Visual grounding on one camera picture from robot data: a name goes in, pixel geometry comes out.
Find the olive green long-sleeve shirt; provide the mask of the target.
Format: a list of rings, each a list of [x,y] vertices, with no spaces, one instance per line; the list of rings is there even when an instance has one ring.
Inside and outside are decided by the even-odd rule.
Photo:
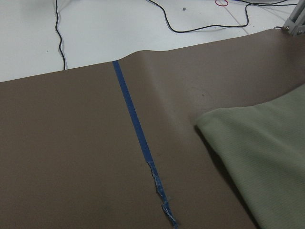
[[[305,226],[305,88],[197,120],[263,229]]]

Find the aluminium frame post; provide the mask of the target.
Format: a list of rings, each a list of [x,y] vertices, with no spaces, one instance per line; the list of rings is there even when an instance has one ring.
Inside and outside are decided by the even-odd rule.
[[[291,36],[305,34],[305,0],[299,0],[291,15],[283,25],[282,30]]]

